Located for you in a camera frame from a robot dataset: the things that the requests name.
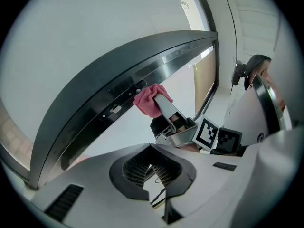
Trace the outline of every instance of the screw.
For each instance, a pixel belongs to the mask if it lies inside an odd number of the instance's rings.
[[[263,134],[263,133],[260,133],[260,134],[258,135],[258,137],[257,137],[257,141],[260,143],[260,142],[263,141],[263,139],[264,139],[264,134]]]

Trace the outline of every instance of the dark gray curved panel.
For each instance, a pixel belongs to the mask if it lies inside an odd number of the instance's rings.
[[[44,185],[57,160],[71,143],[76,146],[69,148],[73,152],[69,155],[75,157],[77,153],[80,154],[79,147],[86,148],[109,126],[97,115],[102,112],[106,120],[110,115],[109,107],[112,107],[115,99],[128,105],[121,114],[130,108],[133,100],[123,95],[126,90],[131,90],[129,94],[134,96],[136,84],[140,84],[140,80],[146,76],[149,76],[148,82],[142,82],[140,88],[160,83],[215,40],[216,32],[161,33],[122,45],[83,69],[59,93],[40,125],[30,166],[31,186],[37,188]],[[155,73],[162,70],[165,64],[168,75]],[[75,141],[88,124],[91,124],[87,128],[90,130],[89,135],[78,138],[81,143]],[[61,164],[63,171],[67,167]]]

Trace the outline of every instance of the black wire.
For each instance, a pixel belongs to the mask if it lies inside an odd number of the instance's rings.
[[[163,192],[165,192],[165,188],[161,190],[161,192],[152,200],[151,205],[161,196]]]
[[[158,177],[156,178],[156,180],[154,181],[155,183],[161,183],[161,181],[157,181]]]
[[[163,198],[162,200],[158,201],[157,203],[152,205],[152,208],[155,208],[157,205],[159,205],[161,202],[163,202],[166,198]]]

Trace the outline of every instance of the vent slot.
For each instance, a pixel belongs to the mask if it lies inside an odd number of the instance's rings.
[[[53,204],[46,210],[45,213],[51,218],[62,222],[62,220],[70,211],[83,189],[83,187],[79,187],[74,184],[69,185],[63,191],[63,193],[53,202]]]
[[[216,162],[215,164],[213,164],[213,166],[215,166],[217,168],[225,169],[227,171],[234,171],[235,168],[237,167],[236,165],[230,165],[230,164],[221,163],[221,162]]]

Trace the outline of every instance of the pink cloth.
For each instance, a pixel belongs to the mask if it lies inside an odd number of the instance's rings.
[[[156,105],[153,98],[157,94],[162,94],[165,96],[171,103],[173,100],[168,96],[167,91],[162,85],[154,84],[150,87],[145,88],[138,95],[135,96],[135,100],[133,104],[137,106],[137,108],[145,115],[156,118],[159,117],[162,113],[158,106]]]

